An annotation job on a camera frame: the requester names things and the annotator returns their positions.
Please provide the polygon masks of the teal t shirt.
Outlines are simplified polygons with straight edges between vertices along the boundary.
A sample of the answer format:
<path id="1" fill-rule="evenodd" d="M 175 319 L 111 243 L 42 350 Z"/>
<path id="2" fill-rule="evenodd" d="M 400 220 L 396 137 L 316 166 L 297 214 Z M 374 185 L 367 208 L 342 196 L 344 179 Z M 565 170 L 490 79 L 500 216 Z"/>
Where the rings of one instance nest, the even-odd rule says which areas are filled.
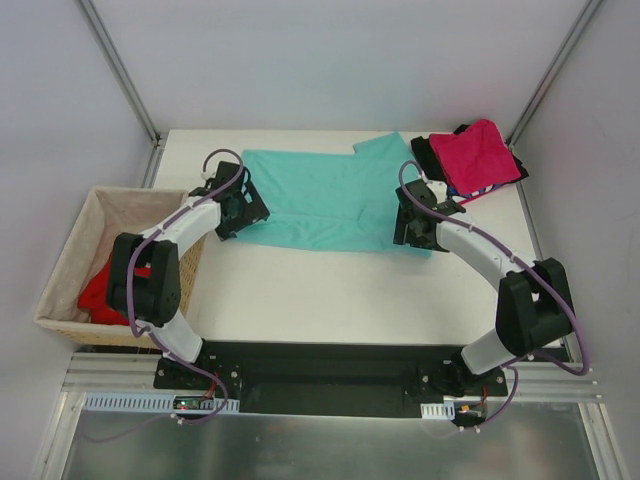
<path id="1" fill-rule="evenodd" d="M 316 252 L 431 252 L 393 243 L 401 165 L 413 158 L 390 133 L 352 154 L 245 150 L 244 166 L 270 216 L 237 234 L 241 243 Z"/>

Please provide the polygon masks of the black t shirt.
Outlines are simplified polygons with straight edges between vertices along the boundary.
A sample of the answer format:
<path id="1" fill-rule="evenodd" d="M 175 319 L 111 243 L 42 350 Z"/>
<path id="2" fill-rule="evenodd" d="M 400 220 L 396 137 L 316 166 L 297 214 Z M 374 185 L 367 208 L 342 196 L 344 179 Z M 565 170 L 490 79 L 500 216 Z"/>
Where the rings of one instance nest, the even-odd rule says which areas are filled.
<path id="1" fill-rule="evenodd" d="M 463 132 L 466 128 L 468 128 L 470 125 L 471 124 L 462 124 L 451 133 L 459 134 Z M 426 175 L 426 178 L 429 180 L 440 181 L 445 183 L 447 186 L 450 186 L 442 170 L 442 167 L 430 146 L 429 137 L 427 138 L 416 137 L 411 140 L 410 145 L 411 145 L 411 150 L 413 152 L 413 155 L 417 163 L 421 167 L 422 171 Z M 518 180 L 515 180 L 511 183 L 503 184 L 503 186 L 518 183 L 529 176 L 529 172 L 524 167 L 523 162 L 520 159 L 518 159 L 512 152 L 511 154 L 521 172 L 521 177 Z"/>

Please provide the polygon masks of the patterned t shirt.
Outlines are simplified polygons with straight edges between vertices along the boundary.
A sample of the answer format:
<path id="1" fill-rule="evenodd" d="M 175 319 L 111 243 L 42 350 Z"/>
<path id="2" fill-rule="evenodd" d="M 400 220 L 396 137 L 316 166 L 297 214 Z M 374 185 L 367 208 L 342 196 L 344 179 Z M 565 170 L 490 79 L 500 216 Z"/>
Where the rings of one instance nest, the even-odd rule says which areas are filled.
<path id="1" fill-rule="evenodd" d="M 453 199 L 456 203 L 460 205 L 465 205 L 483 196 L 486 196 L 496 190 L 499 190 L 502 187 L 503 187 L 503 184 L 493 184 L 469 194 L 461 194 L 453 186 L 448 186 L 447 197 L 449 199 Z"/>

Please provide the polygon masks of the wicker basket with cloth liner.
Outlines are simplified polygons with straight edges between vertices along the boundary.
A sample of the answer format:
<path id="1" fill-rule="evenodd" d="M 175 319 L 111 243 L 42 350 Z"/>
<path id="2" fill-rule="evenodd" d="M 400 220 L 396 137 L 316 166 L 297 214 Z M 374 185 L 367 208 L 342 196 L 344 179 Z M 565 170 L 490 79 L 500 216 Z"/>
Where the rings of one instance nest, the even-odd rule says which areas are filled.
<path id="1" fill-rule="evenodd" d="M 153 348 L 149 336 L 136 338 L 127 325 L 92 323 L 77 300 L 106 264 L 117 235 L 155 226 L 187 197 L 187 191 L 175 189 L 92 188 L 36 307 L 34 322 L 80 345 Z"/>

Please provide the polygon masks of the pink t shirt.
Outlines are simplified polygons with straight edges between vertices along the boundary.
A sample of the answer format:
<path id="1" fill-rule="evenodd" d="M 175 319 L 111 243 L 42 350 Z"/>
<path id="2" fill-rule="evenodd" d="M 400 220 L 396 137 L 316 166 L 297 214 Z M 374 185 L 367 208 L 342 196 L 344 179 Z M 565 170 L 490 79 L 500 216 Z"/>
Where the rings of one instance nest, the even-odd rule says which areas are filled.
<path id="1" fill-rule="evenodd" d="M 478 120 L 459 134 L 431 134 L 429 143 L 448 184 L 462 196 L 521 177 L 498 127 L 491 120 Z"/>

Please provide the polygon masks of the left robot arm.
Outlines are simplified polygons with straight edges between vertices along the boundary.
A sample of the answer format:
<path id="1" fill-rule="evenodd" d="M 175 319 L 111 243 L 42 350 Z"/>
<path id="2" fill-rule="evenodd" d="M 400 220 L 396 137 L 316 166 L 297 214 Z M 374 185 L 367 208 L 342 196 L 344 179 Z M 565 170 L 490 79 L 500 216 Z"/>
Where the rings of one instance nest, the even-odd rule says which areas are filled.
<path id="1" fill-rule="evenodd" d="M 178 363 L 176 375 L 188 388 L 219 381 L 200 357 L 204 340 L 180 308 L 180 260 L 211 232 L 227 241 L 268 217 L 249 169 L 241 160 L 221 161 L 215 174 L 167 218 L 114 240 L 106 305 L 128 320 L 134 337 L 148 335 L 166 358 Z"/>

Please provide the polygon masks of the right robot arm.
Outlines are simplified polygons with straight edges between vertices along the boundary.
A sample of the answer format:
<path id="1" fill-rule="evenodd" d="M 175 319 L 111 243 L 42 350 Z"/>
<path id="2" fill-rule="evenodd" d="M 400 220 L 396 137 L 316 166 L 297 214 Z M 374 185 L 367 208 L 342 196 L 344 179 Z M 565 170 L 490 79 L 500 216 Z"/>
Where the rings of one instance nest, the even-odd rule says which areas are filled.
<path id="1" fill-rule="evenodd" d="M 439 203 L 422 180 L 398 187 L 396 196 L 396 244 L 452 253 L 497 293 L 494 327 L 431 373 L 432 388 L 455 397 L 473 394 L 500 367 L 573 332 L 572 300 L 559 261 L 518 257 L 474 225 L 464 207 L 451 199 Z"/>

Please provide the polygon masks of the red t shirt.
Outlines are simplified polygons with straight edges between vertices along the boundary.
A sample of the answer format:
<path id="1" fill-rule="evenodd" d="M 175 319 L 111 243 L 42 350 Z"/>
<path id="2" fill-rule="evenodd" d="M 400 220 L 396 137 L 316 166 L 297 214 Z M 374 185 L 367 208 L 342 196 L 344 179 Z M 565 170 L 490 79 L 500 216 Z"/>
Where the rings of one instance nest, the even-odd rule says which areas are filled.
<path id="1" fill-rule="evenodd" d="M 109 256 L 101 270 L 87 283 L 78 297 L 77 307 L 89 314 L 93 324 L 124 326 L 129 324 L 125 316 L 106 304 L 111 262 L 112 256 Z"/>

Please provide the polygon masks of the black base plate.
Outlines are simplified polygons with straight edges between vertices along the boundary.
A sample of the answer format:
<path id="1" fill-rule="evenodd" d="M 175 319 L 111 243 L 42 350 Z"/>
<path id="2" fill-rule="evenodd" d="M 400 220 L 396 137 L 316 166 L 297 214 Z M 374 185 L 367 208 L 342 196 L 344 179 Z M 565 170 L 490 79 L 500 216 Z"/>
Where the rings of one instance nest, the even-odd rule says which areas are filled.
<path id="1" fill-rule="evenodd" d="M 161 358 L 158 390 L 207 391 L 222 382 L 243 413 L 372 418 L 417 418 L 423 404 L 444 397 L 502 399 L 506 379 L 492 370 L 462 378 L 451 360 L 458 345 L 349 345 L 207 341 L 196 368 Z"/>

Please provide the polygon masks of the aluminium frame post left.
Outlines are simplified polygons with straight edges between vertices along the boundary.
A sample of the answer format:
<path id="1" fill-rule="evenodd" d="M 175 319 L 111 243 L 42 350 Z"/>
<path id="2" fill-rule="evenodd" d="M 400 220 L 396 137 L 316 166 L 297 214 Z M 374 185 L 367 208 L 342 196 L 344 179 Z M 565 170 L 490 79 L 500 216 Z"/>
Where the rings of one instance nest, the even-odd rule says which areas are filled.
<path id="1" fill-rule="evenodd" d="M 161 141 L 161 133 L 152 120 L 95 2 L 77 0 L 75 4 L 146 137 L 153 147 L 157 147 Z"/>

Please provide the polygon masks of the aluminium frame post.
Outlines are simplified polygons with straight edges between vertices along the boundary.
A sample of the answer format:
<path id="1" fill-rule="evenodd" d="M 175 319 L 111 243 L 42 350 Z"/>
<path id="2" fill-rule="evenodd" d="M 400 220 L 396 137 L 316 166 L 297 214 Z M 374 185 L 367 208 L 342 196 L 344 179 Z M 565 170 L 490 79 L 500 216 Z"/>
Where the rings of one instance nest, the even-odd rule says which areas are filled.
<path id="1" fill-rule="evenodd" d="M 153 147 L 157 147 L 161 141 L 161 133 L 152 120 L 95 2 L 77 0 L 75 4 L 146 137 Z"/>
<path id="2" fill-rule="evenodd" d="M 506 144 L 509 149 L 513 149 L 519 141 L 549 94 L 552 86 L 560 76 L 571 55 L 606 4 L 606 0 L 588 0 L 584 2 L 577 17 L 571 24 L 568 33 L 565 35 L 558 50 L 537 83 L 514 127 L 507 136 Z"/>

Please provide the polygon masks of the aluminium rail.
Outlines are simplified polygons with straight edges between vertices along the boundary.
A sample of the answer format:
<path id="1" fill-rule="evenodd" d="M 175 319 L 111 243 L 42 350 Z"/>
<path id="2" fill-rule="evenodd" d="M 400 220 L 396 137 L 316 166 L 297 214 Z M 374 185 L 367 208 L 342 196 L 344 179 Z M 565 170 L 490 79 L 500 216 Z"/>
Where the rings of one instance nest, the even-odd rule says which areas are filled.
<path id="1" fill-rule="evenodd" d="M 62 389 L 77 392 L 145 392 L 153 389 L 158 354 L 76 353 Z"/>

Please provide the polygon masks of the aluminium frame post right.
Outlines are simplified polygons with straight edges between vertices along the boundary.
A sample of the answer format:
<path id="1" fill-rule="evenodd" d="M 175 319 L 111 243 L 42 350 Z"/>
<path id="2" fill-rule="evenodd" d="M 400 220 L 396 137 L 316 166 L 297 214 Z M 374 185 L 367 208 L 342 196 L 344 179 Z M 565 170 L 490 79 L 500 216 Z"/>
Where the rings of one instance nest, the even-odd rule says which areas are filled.
<path id="1" fill-rule="evenodd" d="M 560 76 L 571 55 L 606 4 L 606 0 L 588 0 L 584 2 L 577 17 L 571 24 L 568 33 L 565 35 L 558 50 L 537 83 L 514 127 L 507 136 L 506 144 L 509 149 L 513 149 L 519 141 L 549 94 L 552 86 Z"/>

